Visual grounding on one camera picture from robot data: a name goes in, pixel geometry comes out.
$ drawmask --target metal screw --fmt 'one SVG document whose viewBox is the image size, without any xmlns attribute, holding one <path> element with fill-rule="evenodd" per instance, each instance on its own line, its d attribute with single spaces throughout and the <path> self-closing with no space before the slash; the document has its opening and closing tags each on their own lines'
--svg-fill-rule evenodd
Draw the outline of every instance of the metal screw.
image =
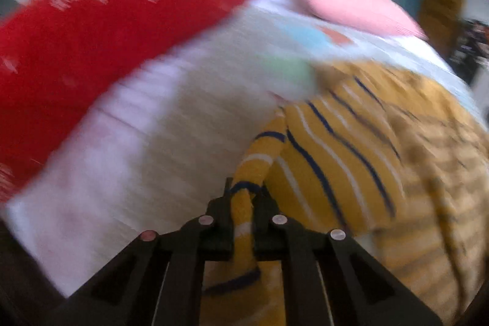
<svg viewBox="0 0 489 326">
<path fill-rule="evenodd" d="M 345 231 L 343 230 L 332 230 L 329 234 L 334 240 L 344 240 L 346 238 Z"/>
<path fill-rule="evenodd" d="M 285 217 L 282 214 L 276 214 L 275 216 L 272 217 L 272 221 L 274 224 L 277 225 L 284 225 L 287 224 L 287 217 Z"/>
<path fill-rule="evenodd" d="M 214 218 L 211 215 L 201 215 L 199 217 L 200 225 L 211 225 L 214 222 Z"/>
<path fill-rule="evenodd" d="M 146 230 L 146 231 L 141 232 L 141 235 L 139 235 L 139 238 L 144 242 L 151 242 L 152 240 L 156 239 L 157 235 L 158 234 L 155 231 Z"/>
</svg>

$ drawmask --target striped garment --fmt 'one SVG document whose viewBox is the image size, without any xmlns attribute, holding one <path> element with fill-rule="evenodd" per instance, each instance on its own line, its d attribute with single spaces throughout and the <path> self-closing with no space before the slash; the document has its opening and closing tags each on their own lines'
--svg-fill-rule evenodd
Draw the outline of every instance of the striped garment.
<svg viewBox="0 0 489 326">
<path fill-rule="evenodd" d="M 252 255 L 250 196 L 264 185 L 306 228 L 370 233 L 377 259 L 446 324 L 482 283 L 486 133 L 433 80 L 335 68 L 321 97 L 277 110 L 236 170 L 235 255 L 206 267 L 201 324 L 285 325 L 280 264 Z"/>
</svg>

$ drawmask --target white stripe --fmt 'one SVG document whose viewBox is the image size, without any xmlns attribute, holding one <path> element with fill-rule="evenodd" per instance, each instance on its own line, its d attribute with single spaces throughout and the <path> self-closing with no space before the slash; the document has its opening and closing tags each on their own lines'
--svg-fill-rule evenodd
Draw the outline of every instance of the white stripe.
<svg viewBox="0 0 489 326">
<path fill-rule="evenodd" d="M 370 214 L 370 211 L 368 209 L 368 206 L 365 202 L 365 198 L 363 197 L 363 194 L 361 192 L 360 187 L 358 186 L 358 183 L 356 182 L 355 177 L 351 173 L 350 169 L 344 164 L 344 162 L 341 160 L 341 158 L 336 155 L 336 153 L 329 148 L 326 143 L 324 143 L 319 137 L 317 137 L 314 133 L 312 133 L 311 129 L 309 128 L 309 125 L 307 124 L 307 121 L 304 117 L 304 114 L 302 113 L 301 109 L 295 105 L 295 109 L 299 113 L 299 117 L 301 118 L 302 125 L 304 126 L 304 129 L 306 130 L 307 134 L 313 139 L 313 141 L 321 146 L 331 157 L 336 160 L 339 164 L 339 166 L 343 169 L 343 171 L 346 174 L 346 177 L 348 178 L 348 181 L 350 181 L 351 187 L 353 188 L 353 192 L 355 193 L 356 200 L 358 201 L 358 204 L 360 205 L 360 208 L 362 210 L 363 217 L 367 223 L 367 226 L 369 228 L 373 228 L 373 220 L 372 220 L 372 215 Z"/>
<path fill-rule="evenodd" d="M 287 162 L 282 157 L 278 157 L 277 164 L 282 168 L 282 171 L 285 174 L 285 178 L 287 179 L 290 188 L 292 188 L 292 192 L 294 193 L 295 198 L 301 205 L 302 210 L 304 210 L 304 213 L 306 213 L 307 217 L 314 223 L 314 228 L 316 229 L 316 231 L 323 231 L 324 228 L 322 227 L 321 222 L 318 220 L 312 209 L 309 207 L 309 203 L 304 198 L 299 184 L 297 183 L 297 180 L 295 179 L 294 174 L 292 173 L 292 170 L 290 170 Z"/>
<path fill-rule="evenodd" d="M 360 141 L 362 141 L 370 150 L 372 150 L 377 156 L 378 158 L 383 161 L 386 165 L 386 167 L 389 169 L 389 171 L 392 173 L 392 176 L 394 177 L 395 179 L 395 182 L 397 183 L 398 185 L 398 189 L 401 193 L 401 195 L 404 197 L 404 189 L 403 189 L 403 185 L 400 181 L 400 177 L 399 177 L 399 174 L 397 173 L 397 170 L 395 169 L 394 166 L 392 166 L 392 163 L 389 162 L 389 160 L 385 157 L 385 155 L 379 151 L 377 149 L 377 147 L 375 145 L 373 145 L 371 143 L 371 141 L 366 138 L 363 134 L 360 134 L 356 129 L 352 129 L 351 126 L 346 122 L 346 120 L 340 115 L 338 114 L 336 111 L 334 111 L 334 109 L 328 104 L 328 102 L 323 99 L 321 97 L 321 101 L 323 102 L 324 106 L 329 110 L 331 111 L 331 113 L 334 114 L 334 116 L 336 116 L 340 121 L 341 123 L 343 123 L 343 126 L 353 135 L 355 136 L 356 138 L 358 138 Z"/>
<path fill-rule="evenodd" d="M 245 162 L 254 161 L 256 159 L 259 159 L 261 161 L 267 162 L 269 165 L 271 165 L 273 163 L 273 159 L 269 155 L 266 155 L 266 154 L 251 154 L 251 155 L 248 155 L 246 158 L 244 158 L 241 161 L 241 163 L 239 164 L 238 167 L 240 167 Z"/>
<path fill-rule="evenodd" d="M 234 228 L 234 238 L 251 234 L 251 221 L 246 221 Z"/>
<path fill-rule="evenodd" d="M 353 98 L 358 102 L 363 108 L 365 108 L 367 111 L 369 111 L 371 114 L 373 114 L 379 121 L 381 121 L 384 126 L 386 126 L 388 129 L 391 129 L 391 126 L 388 124 L 387 119 L 385 116 L 382 116 L 375 108 L 365 104 L 362 99 L 357 96 L 349 87 L 343 85 L 343 89 Z"/>
</svg>

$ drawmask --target pink cushion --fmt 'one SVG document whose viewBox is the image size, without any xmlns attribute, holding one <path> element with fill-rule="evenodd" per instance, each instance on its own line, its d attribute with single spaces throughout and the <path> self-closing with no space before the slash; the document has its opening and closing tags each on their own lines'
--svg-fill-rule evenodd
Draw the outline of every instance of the pink cushion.
<svg viewBox="0 0 489 326">
<path fill-rule="evenodd" d="M 391 0 L 304 0 L 313 14 L 335 24 L 379 36 L 414 35 L 426 39 L 421 27 Z"/>
</svg>

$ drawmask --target bed sheet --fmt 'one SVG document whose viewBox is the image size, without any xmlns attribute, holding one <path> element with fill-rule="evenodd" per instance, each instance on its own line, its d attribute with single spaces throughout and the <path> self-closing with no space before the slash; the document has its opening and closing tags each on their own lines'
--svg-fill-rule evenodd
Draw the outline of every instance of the bed sheet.
<svg viewBox="0 0 489 326">
<path fill-rule="evenodd" d="M 7 204 L 7 225 L 64 295 L 141 231 L 174 231 L 203 214 L 276 107 L 317 94 L 312 62 L 403 66 L 480 118 L 465 85 L 439 58 L 416 55 L 415 44 L 263 5 L 252 2 L 113 85 Z"/>
</svg>

